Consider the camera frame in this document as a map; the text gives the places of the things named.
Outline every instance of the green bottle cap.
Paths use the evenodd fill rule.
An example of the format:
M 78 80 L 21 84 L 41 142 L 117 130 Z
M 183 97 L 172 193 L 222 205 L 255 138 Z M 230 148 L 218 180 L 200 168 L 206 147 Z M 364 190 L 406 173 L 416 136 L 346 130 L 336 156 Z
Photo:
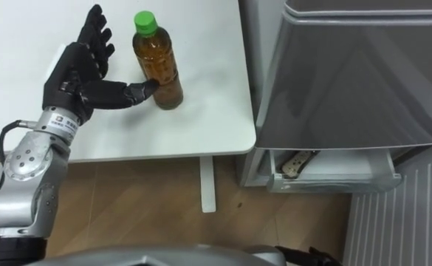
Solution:
M 138 12 L 134 17 L 135 27 L 137 32 L 143 36 L 151 36 L 158 29 L 157 20 L 150 11 Z

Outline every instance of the object in drawer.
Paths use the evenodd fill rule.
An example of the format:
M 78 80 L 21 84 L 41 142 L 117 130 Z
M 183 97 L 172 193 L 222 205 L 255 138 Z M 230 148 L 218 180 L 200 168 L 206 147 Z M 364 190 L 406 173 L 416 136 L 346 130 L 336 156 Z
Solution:
M 281 167 L 281 172 L 286 174 L 289 178 L 298 178 L 299 174 L 303 171 L 304 167 L 309 161 L 318 154 L 317 151 L 298 151 L 295 156 L 289 159 Z
M 175 109 L 183 101 L 183 91 L 170 35 L 158 26 L 154 14 L 149 11 L 136 14 L 134 23 L 137 33 L 132 45 L 140 67 L 146 78 L 154 78 L 160 83 L 154 93 L 155 103 L 161 109 Z

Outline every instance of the refrigerator drawer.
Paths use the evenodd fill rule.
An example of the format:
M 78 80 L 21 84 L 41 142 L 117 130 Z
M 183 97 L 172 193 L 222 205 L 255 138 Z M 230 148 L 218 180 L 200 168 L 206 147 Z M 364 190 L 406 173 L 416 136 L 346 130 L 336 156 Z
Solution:
M 388 149 L 321 151 L 296 179 L 280 171 L 292 151 L 267 153 L 272 173 L 267 184 L 270 192 L 368 193 L 391 190 L 402 181 L 394 172 Z
M 260 149 L 432 144 L 432 17 L 285 12 L 263 93 Z

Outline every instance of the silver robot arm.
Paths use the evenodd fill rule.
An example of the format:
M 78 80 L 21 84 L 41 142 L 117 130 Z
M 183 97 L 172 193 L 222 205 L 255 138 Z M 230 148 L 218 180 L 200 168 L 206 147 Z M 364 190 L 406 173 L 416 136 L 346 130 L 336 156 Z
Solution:
M 46 108 L 33 131 L 7 156 L 0 188 L 0 237 L 50 236 L 78 127 L 73 113 Z
M 16 121 L 0 136 L 0 265 L 24 265 L 45 257 L 68 169 L 70 145 L 94 109 L 124 109 L 148 99 L 156 80 L 105 81 L 114 46 L 99 5 L 88 13 L 76 42 L 68 45 L 44 84 L 38 122 Z M 2 145 L 14 127 L 32 129 L 4 158 Z

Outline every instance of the open drawer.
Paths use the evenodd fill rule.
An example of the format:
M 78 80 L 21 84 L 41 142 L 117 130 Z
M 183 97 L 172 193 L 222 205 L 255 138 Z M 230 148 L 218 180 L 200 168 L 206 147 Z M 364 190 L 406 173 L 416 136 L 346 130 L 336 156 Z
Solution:
M 281 166 L 293 151 L 268 153 L 270 192 L 379 192 L 388 191 L 402 181 L 401 175 L 394 172 L 388 149 L 321 151 L 296 179 L 281 173 Z

